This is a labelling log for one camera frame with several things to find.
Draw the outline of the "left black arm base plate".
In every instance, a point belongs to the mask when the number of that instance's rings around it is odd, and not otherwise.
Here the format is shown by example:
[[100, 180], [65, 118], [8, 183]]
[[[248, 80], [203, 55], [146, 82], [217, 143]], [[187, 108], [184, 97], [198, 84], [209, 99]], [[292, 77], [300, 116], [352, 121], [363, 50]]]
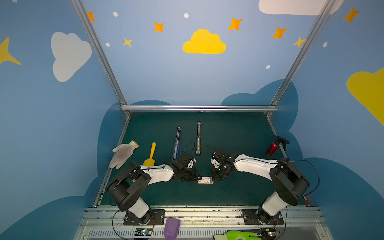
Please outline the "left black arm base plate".
[[162, 226], [165, 220], [165, 210], [149, 209], [141, 218], [130, 211], [126, 211], [124, 226]]

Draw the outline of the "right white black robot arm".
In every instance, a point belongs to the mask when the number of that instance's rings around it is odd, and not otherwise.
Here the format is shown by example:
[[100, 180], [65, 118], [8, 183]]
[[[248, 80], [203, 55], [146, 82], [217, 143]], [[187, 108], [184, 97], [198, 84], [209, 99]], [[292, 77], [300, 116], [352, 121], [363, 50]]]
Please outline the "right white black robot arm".
[[257, 210], [257, 219], [268, 224], [283, 208], [297, 206], [310, 186], [310, 181], [288, 158], [266, 160], [244, 154], [229, 155], [220, 149], [212, 154], [211, 169], [214, 180], [225, 179], [231, 171], [245, 172], [272, 181], [275, 191]]

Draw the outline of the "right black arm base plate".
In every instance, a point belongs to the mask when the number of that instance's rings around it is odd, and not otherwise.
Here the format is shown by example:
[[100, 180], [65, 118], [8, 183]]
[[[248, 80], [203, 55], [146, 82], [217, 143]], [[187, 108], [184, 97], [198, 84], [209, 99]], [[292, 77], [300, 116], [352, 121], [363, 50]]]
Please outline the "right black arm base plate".
[[284, 217], [279, 211], [276, 215], [270, 216], [264, 210], [259, 209], [243, 209], [241, 216], [244, 219], [245, 225], [283, 225]]

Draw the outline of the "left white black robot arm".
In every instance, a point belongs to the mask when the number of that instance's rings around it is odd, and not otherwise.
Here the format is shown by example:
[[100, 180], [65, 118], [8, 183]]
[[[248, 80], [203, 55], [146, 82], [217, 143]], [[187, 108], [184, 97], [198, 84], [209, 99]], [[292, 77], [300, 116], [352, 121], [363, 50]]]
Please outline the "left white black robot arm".
[[191, 167], [171, 163], [161, 166], [146, 167], [133, 162], [110, 180], [106, 192], [110, 200], [116, 204], [122, 212], [130, 212], [144, 224], [149, 221], [152, 209], [141, 198], [146, 188], [155, 183], [169, 182], [171, 180], [185, 183], [196, 182], [202, 179], [191, 161]]

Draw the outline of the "black stapler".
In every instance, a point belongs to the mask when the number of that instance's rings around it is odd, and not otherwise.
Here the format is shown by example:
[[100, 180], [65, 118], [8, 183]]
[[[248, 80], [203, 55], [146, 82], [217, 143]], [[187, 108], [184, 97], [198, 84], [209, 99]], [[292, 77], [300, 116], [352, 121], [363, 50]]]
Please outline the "black stapler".
[[197, 122], [197, 146], [196, 146], [196, 155], [201, 155], [201, 122]]

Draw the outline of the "red white staple box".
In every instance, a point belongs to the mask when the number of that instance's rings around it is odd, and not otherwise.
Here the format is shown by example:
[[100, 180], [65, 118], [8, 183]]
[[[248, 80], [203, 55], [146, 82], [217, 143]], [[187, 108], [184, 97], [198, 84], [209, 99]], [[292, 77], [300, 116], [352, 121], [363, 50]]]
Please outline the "red white staple box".
[[214, 183], [211, 177], [202, 177], [199, 181], [199, 184], [212, 185]]

